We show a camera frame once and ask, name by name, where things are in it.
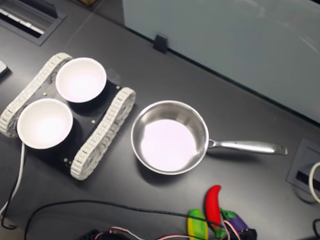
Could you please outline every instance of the table surface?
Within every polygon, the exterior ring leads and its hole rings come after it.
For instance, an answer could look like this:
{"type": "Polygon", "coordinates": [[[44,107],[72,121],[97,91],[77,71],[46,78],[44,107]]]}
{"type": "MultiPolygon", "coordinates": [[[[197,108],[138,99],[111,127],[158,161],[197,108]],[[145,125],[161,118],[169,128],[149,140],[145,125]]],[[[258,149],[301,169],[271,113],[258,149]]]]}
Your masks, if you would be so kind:
{"type": "MultiPolygon", "coordinates": [[[[299,200],[286,177],[302,138],[317,142],[320,129],[151,43],[71,1],[57,0],[68,17],[37,46],[0,27],[0,58],[12,74],[0,80],[2,111],[54,54],[91,57],[137,92],[136,105],[98,168],[85,181],[68,177],[30,156],[8,217],[24,228],[36,208],[57,201],[94,199],[133,207],[187,213],[202,208],[206,191],[221,185],[220,206],[237,212],[259,239],[311,236],[318,205],[299,200]],[[130,130],[146,106],[161,100],[185,102],[204,118],[215,140],[258,140],[288,147],[288,156],[217,151],[178,176],[157,175],[136,159],[130,130]]],[[[0,135],[0,203],[18,174],[20,142],[0,135]]],[[[120,226],[145,239],[185,233],[186,220],[93,204],[58,206],[31,225],[33,240],[72,240],[93,228],[120,226]]]]}

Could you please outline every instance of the white tank tread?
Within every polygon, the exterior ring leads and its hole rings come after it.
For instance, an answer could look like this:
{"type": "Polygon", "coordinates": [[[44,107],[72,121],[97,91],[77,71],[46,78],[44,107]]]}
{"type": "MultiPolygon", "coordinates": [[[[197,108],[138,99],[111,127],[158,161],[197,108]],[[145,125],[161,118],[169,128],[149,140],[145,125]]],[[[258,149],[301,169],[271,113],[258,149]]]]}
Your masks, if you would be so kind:
{"type": "Polygon", "coordinates": [[[95,170],[132,110],[135,100],[136,92],[128,87],[117,93],[93,134],[75,155],[70,168],[74,178],[85,180],[95,170]]]}
{"type": "Polygon", "coordinates": [[[45,81],[51,81],[60,67],[70,61],[72,57],[66,53],[58,53],[51,57],[34,79],[24,90],[6,107],[0,116],[0,133],[9,138],[16,138],[17,121],[20,113],[26,107],[27,101],[36,93],[45,81]]]}

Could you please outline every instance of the white wall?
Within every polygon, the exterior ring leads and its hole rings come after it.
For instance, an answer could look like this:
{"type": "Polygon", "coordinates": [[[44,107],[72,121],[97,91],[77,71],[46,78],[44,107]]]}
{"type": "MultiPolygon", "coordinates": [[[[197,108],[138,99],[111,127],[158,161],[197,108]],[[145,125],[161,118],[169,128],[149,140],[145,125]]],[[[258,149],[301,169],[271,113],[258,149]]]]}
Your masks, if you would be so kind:
{"type": "Polygon", "coordinates": [[[123,0],[125,25],[320,122],[320,5],[123,0]]]}

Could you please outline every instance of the stainless steel saucepan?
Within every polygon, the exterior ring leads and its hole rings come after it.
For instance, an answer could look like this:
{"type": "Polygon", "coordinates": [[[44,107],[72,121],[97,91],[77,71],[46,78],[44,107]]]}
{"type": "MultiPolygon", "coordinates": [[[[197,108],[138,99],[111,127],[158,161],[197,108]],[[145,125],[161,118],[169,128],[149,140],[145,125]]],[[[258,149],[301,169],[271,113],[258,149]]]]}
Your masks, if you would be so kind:
{"type": "Polygon", "coordinates": [[[165,174],[185,173],[208,149],[228,148],[247,152],[286,155],[287,148],[259,141],[215,141],[200,114],[179,101],[159,101],[146,107],[131,130],[135,155],[150,170],[165,174]]]}

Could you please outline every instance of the white bowl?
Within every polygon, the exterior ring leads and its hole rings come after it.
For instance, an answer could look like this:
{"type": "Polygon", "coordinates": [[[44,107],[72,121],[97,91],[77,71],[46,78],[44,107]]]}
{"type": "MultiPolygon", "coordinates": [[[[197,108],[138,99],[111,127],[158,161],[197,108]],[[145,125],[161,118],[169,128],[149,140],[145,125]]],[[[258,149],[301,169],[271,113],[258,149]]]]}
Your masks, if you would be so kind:
{"type": "Polygon", "coordinates": [[[84,103],[97,97],[107,83],[104,67],[92,58],[80,57],[67,62],[56,75],[58,93],[72,103],[84,103]]]}
{"type": "Polygon", "coordinates": [[[74,118],[59,100],[44,98],[28,105],[20,114],[17,132],[24,144],[48,149],[61,143],[70,133],[74,118]]]}

